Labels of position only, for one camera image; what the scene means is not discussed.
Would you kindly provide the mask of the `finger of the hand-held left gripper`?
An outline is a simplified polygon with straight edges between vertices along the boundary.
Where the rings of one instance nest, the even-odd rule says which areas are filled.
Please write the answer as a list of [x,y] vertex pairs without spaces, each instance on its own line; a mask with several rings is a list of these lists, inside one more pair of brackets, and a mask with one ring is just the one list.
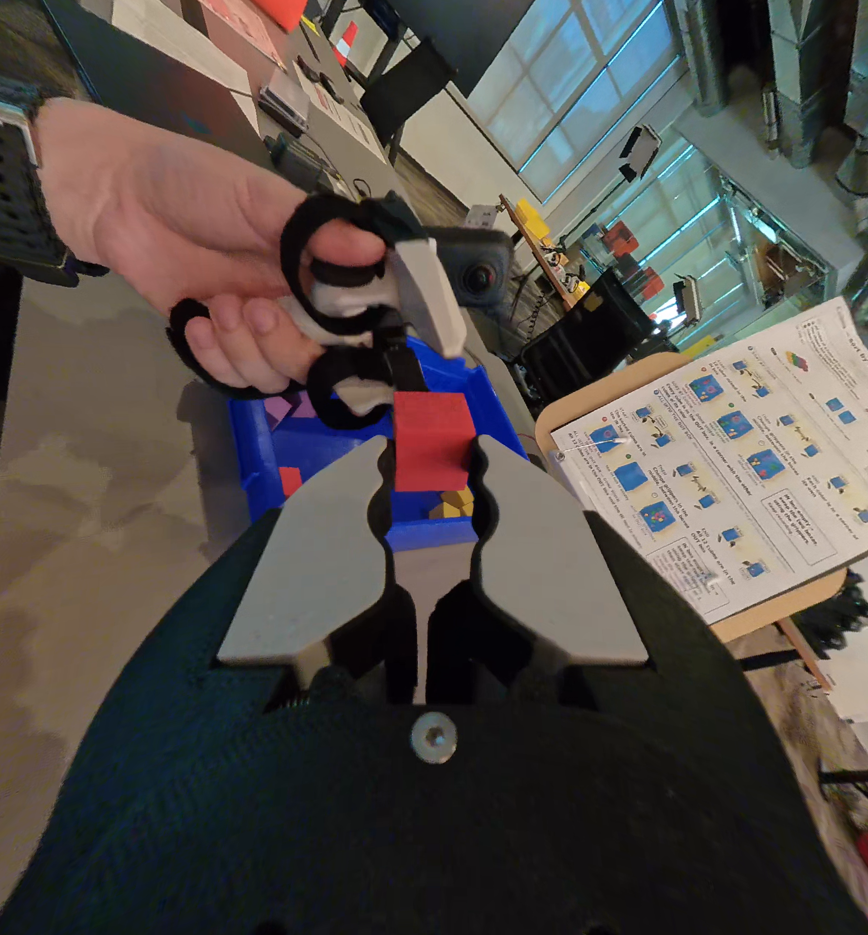
[[398,310],[417,337],[444,359],[463,356],[466,324],[432,240],[403,240],[392,250]]

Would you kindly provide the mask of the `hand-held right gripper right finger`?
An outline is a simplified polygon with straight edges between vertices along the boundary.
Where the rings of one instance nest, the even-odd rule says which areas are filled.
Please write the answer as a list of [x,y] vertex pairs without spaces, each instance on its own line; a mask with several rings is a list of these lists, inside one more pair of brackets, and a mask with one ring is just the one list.
[[576,667],[636,669],[649,651],[579,501],[495,438],[472,444],[477,539],[428,620],[428,704],[468,704],[483,672],[510,690]]

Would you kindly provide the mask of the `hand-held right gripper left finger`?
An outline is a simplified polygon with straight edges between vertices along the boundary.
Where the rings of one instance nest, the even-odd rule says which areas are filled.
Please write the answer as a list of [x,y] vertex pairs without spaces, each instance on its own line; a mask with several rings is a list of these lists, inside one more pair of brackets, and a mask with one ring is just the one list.
[[412,703],[416,608],[395,577],[394,444],[374,436],[285,502],[217,652],[232,667],[290,668],[298,692],[329,666],[355,680],[383,667],[385,694]]

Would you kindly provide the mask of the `blue plastic bin with cubes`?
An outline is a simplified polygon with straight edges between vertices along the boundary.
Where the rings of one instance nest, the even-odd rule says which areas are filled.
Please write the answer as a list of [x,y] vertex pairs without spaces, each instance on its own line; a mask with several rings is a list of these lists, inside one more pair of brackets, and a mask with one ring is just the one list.
[[[463,393],[477,433],[492,436],[522,458],[527,457],[485,368],[444,360],[415,337],[407,344],[415,352],[430,390]],[[253,521],[284,505],[280,469],[297,468],[306,482],[367,439],[391,437],[393,431],[390,415],[372,427],[336,431],[316,417],[288,414],[275,422],[267,414],[264,400],[230,399],[228,408],[240,483]],[[429,518],[439,502],[440,494],[434,491],[393,493],[392,526],[386,539],[395,553],[474,542],[470,518]]]

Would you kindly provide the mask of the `person's left hand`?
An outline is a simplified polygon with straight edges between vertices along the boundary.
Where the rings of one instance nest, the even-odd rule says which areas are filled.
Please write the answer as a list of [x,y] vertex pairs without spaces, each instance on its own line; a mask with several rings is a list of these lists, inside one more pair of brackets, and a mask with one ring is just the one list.
[[279,262],[305,193],[228,151],[92,103],[52,99],[35,129],[46,206],[77,259],[123,277],[165,317],[183,300],[204,306],[185,339],[217,382],[262,393],[306,382],[324,349],[283,307],[291,290]]

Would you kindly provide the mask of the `black storage crate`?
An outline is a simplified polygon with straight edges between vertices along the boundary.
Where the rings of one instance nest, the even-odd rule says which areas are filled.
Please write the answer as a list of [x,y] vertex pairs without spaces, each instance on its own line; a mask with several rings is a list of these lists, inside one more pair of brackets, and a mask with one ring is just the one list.
[[517,364],[536,398],[549,404],[607,377],[626,359],[676,350],[608,269],[559,321],[522,347]]

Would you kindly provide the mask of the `black folding chair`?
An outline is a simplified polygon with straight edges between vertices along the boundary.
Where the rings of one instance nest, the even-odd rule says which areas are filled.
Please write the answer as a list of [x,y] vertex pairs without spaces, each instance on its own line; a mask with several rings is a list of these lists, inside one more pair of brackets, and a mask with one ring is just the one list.
[[388,160],[395,163],[405,123],[453,81],[455,68],[429,37],[383,75],[372,81],[360,106]]

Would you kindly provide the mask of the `large window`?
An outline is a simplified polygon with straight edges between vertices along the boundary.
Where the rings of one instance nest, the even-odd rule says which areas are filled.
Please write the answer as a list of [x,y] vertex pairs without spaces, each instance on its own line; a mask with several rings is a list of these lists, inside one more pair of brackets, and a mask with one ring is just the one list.
[[668,2],[537,1],[467,102],[545,203],[680,62]]

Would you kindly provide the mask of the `printed instruction sheet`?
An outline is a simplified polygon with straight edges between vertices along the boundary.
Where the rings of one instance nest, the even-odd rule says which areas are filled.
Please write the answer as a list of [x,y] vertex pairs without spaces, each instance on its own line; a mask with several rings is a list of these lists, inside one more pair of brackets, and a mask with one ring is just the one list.
[[558,470],[708,625],[868,554],[868,347],[834,298],[551,433]]

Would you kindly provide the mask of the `black perforated watch band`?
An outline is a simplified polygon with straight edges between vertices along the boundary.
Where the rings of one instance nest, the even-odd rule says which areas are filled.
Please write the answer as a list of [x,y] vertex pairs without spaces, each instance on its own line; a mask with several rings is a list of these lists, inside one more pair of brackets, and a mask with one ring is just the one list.
[[35,119],[0,120],[0,263],[24,278],[66,288],[77,287],[82,277],[107,275],[104,266],[79,260],[58,236],[41,188],[41,167]]

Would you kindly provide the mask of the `silver ventilation duct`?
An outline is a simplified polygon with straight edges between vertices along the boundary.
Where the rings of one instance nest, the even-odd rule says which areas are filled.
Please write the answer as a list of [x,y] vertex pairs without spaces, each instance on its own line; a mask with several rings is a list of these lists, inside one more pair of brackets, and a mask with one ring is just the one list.
[[868,2],[676,7],[690,94],[677,130],[839,294],[866,253]]

